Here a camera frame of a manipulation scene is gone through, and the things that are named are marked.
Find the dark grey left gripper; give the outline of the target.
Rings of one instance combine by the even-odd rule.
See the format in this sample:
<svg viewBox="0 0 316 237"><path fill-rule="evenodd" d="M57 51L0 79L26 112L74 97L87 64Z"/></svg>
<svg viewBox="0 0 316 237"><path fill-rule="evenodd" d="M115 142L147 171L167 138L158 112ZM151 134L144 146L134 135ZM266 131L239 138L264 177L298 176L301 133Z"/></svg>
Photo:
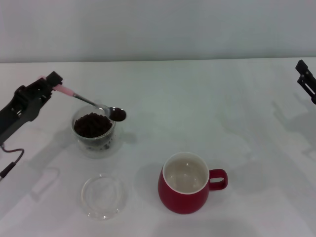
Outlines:
<svg viewBox="0 0 316 237"><path fill-rule="evenodd" d="M28 86L19 87L0 111L0 142L4 143L22 125L33 121L59 85L62 85L62 77L53 71Z"/></svg>

